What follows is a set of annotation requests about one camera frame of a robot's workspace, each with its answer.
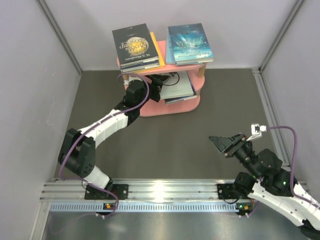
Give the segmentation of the light blue cat book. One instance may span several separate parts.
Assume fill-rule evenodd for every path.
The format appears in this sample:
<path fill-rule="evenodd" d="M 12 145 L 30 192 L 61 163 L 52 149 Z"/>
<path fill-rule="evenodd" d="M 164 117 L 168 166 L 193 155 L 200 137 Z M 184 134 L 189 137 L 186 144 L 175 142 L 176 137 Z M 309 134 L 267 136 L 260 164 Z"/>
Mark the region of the light blue cat book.
<path fill-rule="evenodd" d="M 166 35 L 165 63 L 168 65 L 176 64 L 169 31 L 167 31 L 167 35 Z"/>

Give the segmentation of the purple Robinson Crusoe book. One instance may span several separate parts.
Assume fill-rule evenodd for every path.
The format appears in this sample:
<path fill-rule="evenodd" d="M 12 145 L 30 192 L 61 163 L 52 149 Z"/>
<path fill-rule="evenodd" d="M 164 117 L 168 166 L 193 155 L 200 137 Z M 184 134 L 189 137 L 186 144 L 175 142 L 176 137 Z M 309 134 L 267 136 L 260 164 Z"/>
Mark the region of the purple Robinson Crusoe book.
<path fill-rule="evenodd" d="M 197 92 L 196 92 L 193 84 L 190 83 L 190 85 L 191 85 L 191 88 L 192 88 L 192 91 L 193 91 L 193 95 L 165 99 L 165 100 L 164 100 L 165 104 L 166 104 L 166 105 L 169 105 L 169 104 L 173 104 L 173 103 L 182 102 L 182 101 L 185 101 L 185 100 L 195 99 L 195 98 L 198 96 L 198 95 L 197 95 Z"/>

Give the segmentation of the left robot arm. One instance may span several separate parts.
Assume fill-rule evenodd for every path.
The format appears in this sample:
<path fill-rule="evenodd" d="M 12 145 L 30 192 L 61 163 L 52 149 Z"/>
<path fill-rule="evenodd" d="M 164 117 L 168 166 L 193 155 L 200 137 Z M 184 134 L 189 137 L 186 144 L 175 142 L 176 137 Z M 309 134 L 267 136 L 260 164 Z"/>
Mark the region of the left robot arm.
<path fill-rule="evenodd" d="M 122 100 L 103 118 L 81 129 L 69 129 L 58 155 L 59 176 L 68 169 L 95 188 L 103 199 L 113 194 L 113 180 L 96 165 L 96 149 L 117 131 L 131 125 L 149 100 L 159 102 L 160 92 L 169 76 L 134 73 Z"/>

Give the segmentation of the yellow book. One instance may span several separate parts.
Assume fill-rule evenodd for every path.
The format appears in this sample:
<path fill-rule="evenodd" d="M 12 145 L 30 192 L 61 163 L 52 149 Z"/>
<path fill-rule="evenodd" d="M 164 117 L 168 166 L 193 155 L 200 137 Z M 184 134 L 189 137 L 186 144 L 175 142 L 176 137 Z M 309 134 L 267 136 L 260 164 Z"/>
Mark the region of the yellow book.
<path fill-rule="evenodd" d="M 159 45 L 158 45 L 158 42 L 156 40 L 156 37 L 155 37 L 155 34 L 153 32 L 150 32 L 150 36 L 152 38 L 152 41 L 153 41 L 153 44 L 156 48 L 156 51 L 158 53 L 158 63 L 152 63 L 152 64 L 149 64 L 149 65 L 143 65 L 143 66 L 140 66 L 140 67 L 135 67 L 133 69 L 130 69 L 128 70 L 129 73 L 145 73 L 145 72 L 150 72 L 150 71 L 154 71 L 154 70 L 157 70 L 157 69 L 161 69 L 165 66 L 165 61 L 163 59 L 163 56 L 162 56 L 162 53 L 160 51 L 160 48 L 159 48 Z"/>

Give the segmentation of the navy blue book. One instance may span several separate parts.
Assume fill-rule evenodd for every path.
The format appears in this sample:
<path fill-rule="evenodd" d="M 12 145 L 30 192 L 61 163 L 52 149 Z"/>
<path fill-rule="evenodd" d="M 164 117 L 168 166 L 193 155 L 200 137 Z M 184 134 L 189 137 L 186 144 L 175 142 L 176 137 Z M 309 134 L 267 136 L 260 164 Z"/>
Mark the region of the navy blue book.
<path fill-rule="evenodd" d="M 121 67 L 120 71 L 122 73 L 128 72 L 135 72 L 135 71 L 142 71 L 146 69 L 156 68 L 160 66 L 159 60 L 149 61 L 149 62 L 142 62 L 132 66 Z"/>

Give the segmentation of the black moon cover book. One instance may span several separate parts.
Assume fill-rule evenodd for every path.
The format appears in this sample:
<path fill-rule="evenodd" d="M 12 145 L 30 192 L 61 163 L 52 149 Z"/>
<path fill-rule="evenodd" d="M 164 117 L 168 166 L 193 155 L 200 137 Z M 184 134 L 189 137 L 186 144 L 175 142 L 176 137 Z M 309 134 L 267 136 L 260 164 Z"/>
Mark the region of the black moon cover book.
<path fill-rule="evenodd" d="M 115 29 L 112 35 L 121 67 L 159 59 L 151 33 L 145 23 Z"/>

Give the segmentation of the grey white book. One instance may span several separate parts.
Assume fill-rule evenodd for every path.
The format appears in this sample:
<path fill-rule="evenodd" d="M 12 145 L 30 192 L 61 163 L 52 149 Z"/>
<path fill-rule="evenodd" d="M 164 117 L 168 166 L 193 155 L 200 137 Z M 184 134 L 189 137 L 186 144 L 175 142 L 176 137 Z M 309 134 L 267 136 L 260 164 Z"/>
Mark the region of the grey white book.
<path fill-rule="evenodd" d="M 189 97 L 194 95 L 192 83 L 187 71 L 161 73 L 161 76 L 168 77 L 163 82 L 160 99 L 173 99 L 181 97 Z"/>

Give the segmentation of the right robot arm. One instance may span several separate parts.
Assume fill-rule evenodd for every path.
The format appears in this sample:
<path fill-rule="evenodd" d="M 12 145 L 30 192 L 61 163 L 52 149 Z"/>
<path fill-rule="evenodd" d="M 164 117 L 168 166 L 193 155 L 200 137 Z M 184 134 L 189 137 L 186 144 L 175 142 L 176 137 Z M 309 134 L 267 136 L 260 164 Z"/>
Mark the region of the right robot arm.
<path fill-rule="evenodd" d="M 239 133 L 231 137 L 210 136 L 220 154 L 236 158 L 247 169 L 232 184 L 238 199 L 249 198 L 289 219 L 311 240 L 320 238 L 320 205 L 270 149 L 255 153 L 253 144 Z"/>

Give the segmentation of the teal ocean cover book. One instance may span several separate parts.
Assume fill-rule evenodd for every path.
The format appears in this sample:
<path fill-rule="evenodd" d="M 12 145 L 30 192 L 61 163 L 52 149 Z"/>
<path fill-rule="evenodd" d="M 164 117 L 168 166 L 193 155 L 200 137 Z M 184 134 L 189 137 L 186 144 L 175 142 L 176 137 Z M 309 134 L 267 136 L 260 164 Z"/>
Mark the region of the teal ocean cover book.
<path fill-rule="evenodd" d="M 214 54 L 201 23 L 168 27 L 170 53 L 176 65 L 204 64 L 214 60 Z"/>

